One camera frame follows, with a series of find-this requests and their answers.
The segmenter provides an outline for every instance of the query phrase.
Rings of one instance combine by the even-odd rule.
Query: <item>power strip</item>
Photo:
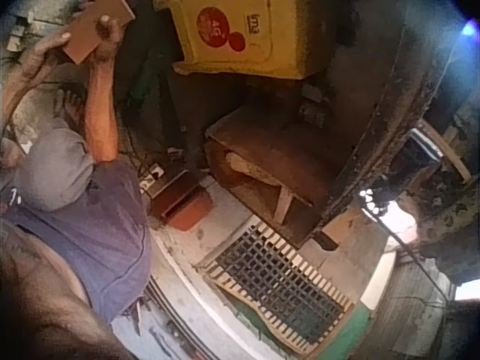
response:
[[[151,165],[148,173],[142,178],[142,180],[140,180],[140,191],[142,194],[144,194],[164,173],[164,170],[157,163]]]

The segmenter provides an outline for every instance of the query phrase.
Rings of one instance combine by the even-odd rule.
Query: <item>man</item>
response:
[[[117,160],[112,86],[123,33],[108,16],[99,27],[84,111],[74,93],[58,93],[54,119],[1,196],[2,358],[130,359],[107,324],[143,291],[151,244],[136,173]],[[2,133],[69,38],[44,38],[11,71],[1,90]]]

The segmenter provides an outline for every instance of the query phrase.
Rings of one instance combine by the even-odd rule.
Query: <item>drain grate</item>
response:
[[[206,267],[216,285],[249,304],[297,353],[325,340],[351,305],[257,217]]]

